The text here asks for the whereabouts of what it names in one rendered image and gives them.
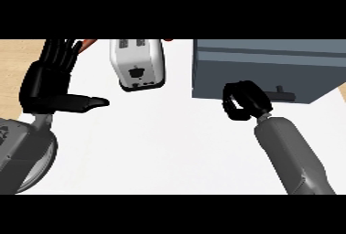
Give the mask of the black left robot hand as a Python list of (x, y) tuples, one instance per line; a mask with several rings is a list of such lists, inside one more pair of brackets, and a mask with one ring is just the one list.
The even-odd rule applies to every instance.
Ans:
[(29, 65), (19, 91), (19, 103), (25, 113), (84, 113), (109, 105), (99, 97), (68, 94), (71, 71), (83, 47), (72, 39), (47, 39), (40, 59)]

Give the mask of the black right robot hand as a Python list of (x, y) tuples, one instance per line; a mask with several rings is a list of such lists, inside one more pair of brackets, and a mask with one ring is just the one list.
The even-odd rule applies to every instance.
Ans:
[(233, 121), (248, 121), (272, 111), (270, 100), (250, 80), (228, 83), (223, 88), (223, 110)]

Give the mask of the grey-blue drawer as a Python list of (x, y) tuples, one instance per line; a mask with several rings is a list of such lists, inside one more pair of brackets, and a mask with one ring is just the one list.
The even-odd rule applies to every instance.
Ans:
[(197, 39), (192, 96), (220, 99), (223, 87), (241, 80), (296, 95), (312, 103), (346, 83), (346, 39)]

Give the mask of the orange-red object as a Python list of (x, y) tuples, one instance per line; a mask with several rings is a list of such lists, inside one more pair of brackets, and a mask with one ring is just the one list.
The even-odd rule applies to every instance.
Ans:
[(90, 46), (92, 44), (97, 41), (97, 39), (84, 39), (83, 41), (83, 46), (78, 50), (78, 53), (81, 53)]

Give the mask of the white toaster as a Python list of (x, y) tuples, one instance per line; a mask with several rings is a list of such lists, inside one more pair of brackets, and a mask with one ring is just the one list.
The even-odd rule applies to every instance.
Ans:
[(111, 39), (109, 59), (124, 91), (164, 86), (165, 55), (160, 39)]

